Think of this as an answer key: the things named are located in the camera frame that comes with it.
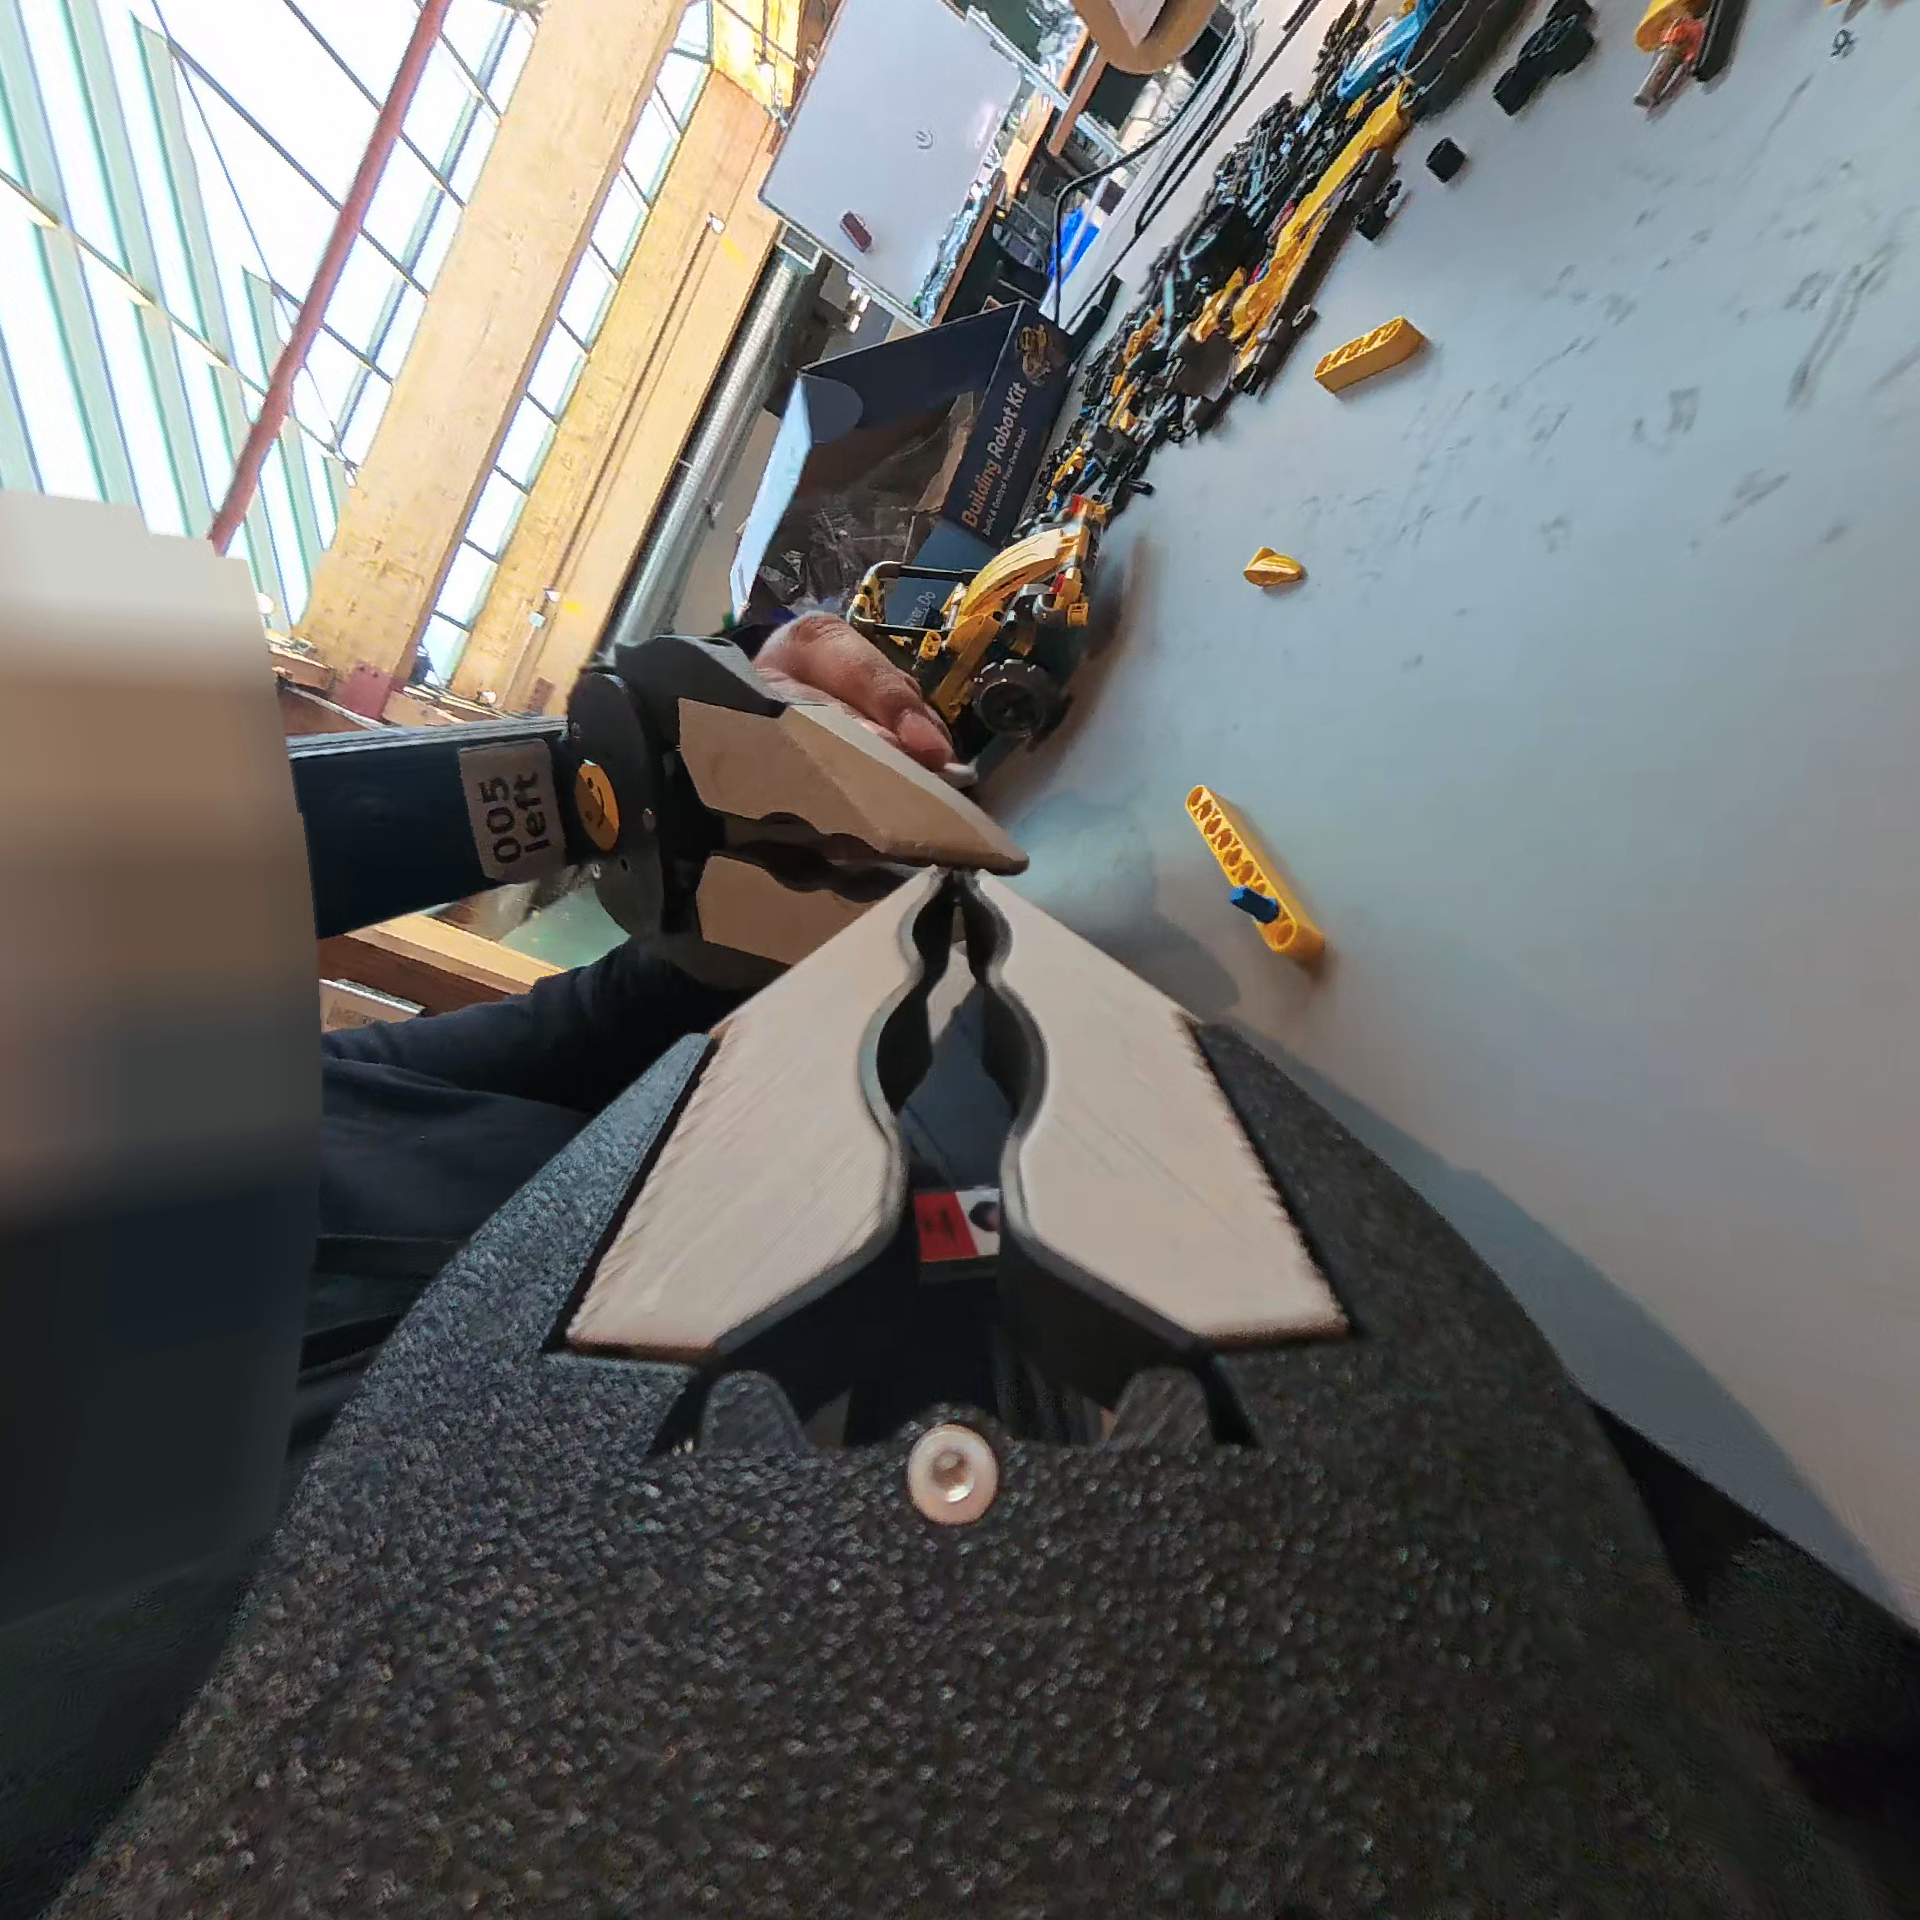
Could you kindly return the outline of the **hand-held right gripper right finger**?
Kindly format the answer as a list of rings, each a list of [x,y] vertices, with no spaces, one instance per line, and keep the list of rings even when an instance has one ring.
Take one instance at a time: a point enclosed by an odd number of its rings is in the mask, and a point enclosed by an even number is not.
[[[1008,1101],[1002,1291],[1018,1345],[1116,1409],[1130,1377],[1353,1321],[1264,1167],[1200,1023],[1018,899],[959,880],[982,1061]]]

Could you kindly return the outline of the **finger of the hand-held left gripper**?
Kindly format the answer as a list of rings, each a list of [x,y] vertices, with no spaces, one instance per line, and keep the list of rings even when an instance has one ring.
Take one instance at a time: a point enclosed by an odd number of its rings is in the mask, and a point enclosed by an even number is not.
[[[678,759],[698,802],[749,838],[830,858],[1028,869],[1028,850],[977,802],[838,706],[749,712],[678,698]]]
[[[696,884],[696,980],[718,991],[894,992],[941,982],[941,869],[713,850]]]

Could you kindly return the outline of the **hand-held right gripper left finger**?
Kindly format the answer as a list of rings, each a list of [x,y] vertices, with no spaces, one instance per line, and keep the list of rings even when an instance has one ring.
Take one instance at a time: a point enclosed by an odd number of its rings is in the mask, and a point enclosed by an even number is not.
[[[952,874],[921,869],[708,1036],[566,1321],[566,1352],[810,1365],[916,1263],[901,1101],[926,1073]]]

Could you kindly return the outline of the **yellow brick toy car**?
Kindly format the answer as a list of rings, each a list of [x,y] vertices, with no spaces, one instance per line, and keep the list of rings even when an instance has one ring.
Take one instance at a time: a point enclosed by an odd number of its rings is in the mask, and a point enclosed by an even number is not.
[[[920,682],[962,763],[1063,721],[1102,527],[1106,512],[1078,505],[975,570],[875,565],[852,590],[849,625]]]

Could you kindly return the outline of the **long yellow brick beam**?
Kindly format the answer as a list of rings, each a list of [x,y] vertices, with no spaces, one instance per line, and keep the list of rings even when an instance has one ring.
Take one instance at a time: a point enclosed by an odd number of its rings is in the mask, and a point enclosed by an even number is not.
[[[1226,802],[1209,786],[1193,786],[1183,794],[1183,809],[1196,833],[1201,838],[1205,850],[1214,855],[1228,891],[1236,880],[1244,880],[1269,891],[1282,903],[1282,914],[1275,921],[1264,925],[1250,919],[1264,949],[1295,964],[1299,970],[1318,970],[1326,957],[1326,934],[1318,929],[1318,921],[1310,921],[1306,906],[1285,880],[1282,864],[1264,849],[1244,813],[1234,802]]]

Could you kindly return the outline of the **person's left forearm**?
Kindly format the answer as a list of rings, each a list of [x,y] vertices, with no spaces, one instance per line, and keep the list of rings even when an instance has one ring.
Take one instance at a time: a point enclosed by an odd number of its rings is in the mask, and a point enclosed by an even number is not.
[[[471,1233],[743,996],[625,944],[492,1005],[320,1036],[320,1233]]]

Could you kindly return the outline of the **grey desk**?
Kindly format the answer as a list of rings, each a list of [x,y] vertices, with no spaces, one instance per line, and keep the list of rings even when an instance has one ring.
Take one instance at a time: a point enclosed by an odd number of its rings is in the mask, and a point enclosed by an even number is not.
[[[989,779],[1022,889],[1266,1046],[1591,1399],[1917,1616],[1917,2],[1636,2],[1407,141],[1259,398],[1154,459]],[[1316,364],[1407,317],[1342,397]],[[1306,583],[1249,586],[1264,547]],[[1326,934],[1264,949],[1209,786]]]

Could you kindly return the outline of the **person's left hand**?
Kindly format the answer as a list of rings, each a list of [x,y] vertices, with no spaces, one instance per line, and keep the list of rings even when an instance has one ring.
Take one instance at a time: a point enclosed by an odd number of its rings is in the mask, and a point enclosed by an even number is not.
[[[756,674],[786,698],[852,711],[906,759],[952,772],[952,737],[921,687],[838,613],[792,613],[732,630]]]

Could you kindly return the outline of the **badge card holder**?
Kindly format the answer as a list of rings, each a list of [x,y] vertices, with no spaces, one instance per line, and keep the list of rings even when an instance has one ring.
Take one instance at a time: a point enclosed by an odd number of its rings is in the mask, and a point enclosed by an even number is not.
[[[1002,1192],[996,1189],[920,1189],[913,1197],[920,1280],[959,1285],[993,1280],[1002,1254]]]

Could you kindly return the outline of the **blue cardboard kit box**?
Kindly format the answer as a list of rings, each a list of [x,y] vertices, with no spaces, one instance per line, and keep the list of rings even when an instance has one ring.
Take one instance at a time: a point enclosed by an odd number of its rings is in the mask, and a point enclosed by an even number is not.
[[[1072,335],[1037,304],[799,371],[732,552],[732,613],[827,600],[878,555],[993,555],[1028,512],[1068,377]]]

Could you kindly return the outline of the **person's dark clothing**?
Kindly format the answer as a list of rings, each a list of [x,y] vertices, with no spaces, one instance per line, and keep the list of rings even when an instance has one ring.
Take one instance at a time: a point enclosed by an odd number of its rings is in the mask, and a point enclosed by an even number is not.
[[[585,1124],[570,1108],[422,1075],[326,1078],[304,1383],[367,1366],[443,1263]],[[865,1444],[935,1403],[971,1403],[1041,1441],[1091,1441],[1102,1426],[1083,1393],[1015,1352],[989,1270],[921,1268],[901,1340],[808,1431],[827,1444]]]

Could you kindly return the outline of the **rolling whiteboard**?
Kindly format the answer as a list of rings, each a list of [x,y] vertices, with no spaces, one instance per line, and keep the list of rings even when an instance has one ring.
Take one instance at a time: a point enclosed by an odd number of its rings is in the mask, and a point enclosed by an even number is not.
[[[1018,87],[1018,58],[952,2],[842,2],[758,200],[898,320],[935,326]]]

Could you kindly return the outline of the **pile of small brick parts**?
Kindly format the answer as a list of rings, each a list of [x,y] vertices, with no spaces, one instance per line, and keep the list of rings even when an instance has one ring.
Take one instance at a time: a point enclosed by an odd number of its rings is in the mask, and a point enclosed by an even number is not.
[[[1345,2],[1299,98],[1279,98],[1218,159],[1188,227],[1086,359],[1078,408],[1033,487],[1030,524],[1074,499],[1145,496],[1162,446],[1259,397],[1316,320],[1342,245],[1402,200],[1396,151],[1514,37],[1524,2]]]

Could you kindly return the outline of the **short yellow brick beam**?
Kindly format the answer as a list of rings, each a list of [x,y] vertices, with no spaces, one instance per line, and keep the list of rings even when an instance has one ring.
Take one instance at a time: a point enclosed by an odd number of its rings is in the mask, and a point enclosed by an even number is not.
[[[1372,377],[1402,371],[1428,350],[1428,335],[1407,317],[1389,317],[1316,364],[1316,383],[1342,397]]]

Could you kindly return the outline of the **silver ventilation duct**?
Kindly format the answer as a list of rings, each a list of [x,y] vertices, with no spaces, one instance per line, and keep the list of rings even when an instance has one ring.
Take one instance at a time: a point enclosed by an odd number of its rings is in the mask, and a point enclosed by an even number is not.
[[[713,529],[732,469],[788,371],[792,340],[810,309],[810,296],[813,269],[804,264],[792,245],[778,242],[756,284],[749,305],[732,334],[732,347],[713,375],[687,446],[667,467],[667,488],[612,600],[612,618],[605,620],[595,650],[596,661],[607,661],[620,642],[666,630],[667,618],[678,608],[682,583]]]

